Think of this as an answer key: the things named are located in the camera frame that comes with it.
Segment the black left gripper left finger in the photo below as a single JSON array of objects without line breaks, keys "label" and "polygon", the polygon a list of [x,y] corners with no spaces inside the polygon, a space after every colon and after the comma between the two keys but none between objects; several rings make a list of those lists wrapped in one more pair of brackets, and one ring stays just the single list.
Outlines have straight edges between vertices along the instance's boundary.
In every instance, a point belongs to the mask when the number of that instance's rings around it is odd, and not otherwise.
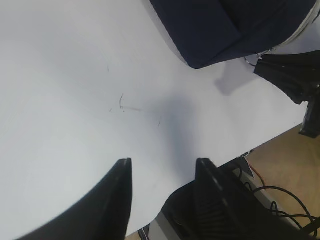
[{"label": "black left gripper left finger", "polygon": [[123,240],[132,209],[132,160],[120,159],[81,200],[24,240]]}]

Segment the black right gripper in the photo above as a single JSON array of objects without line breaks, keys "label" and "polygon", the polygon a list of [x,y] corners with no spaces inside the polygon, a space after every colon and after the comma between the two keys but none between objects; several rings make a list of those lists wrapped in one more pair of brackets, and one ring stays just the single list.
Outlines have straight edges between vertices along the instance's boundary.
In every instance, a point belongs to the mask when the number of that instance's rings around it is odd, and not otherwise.
[{"label": "black right gripper", "polygon": [[295,104],[308,102],[300,135],[320,135],[320,51],[266,54],[254,73],[284,92]]}]

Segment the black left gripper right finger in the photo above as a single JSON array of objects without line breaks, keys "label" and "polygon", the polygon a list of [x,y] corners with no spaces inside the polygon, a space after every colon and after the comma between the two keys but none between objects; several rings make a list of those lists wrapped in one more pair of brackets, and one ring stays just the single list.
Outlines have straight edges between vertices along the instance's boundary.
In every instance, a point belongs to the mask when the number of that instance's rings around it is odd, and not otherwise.
[{"label": "black left gripper right finger", "polygon": [[234,175],[211,160],[196,161],[195,216],[202,240],[303,240],[305,234],[272,215]]}]

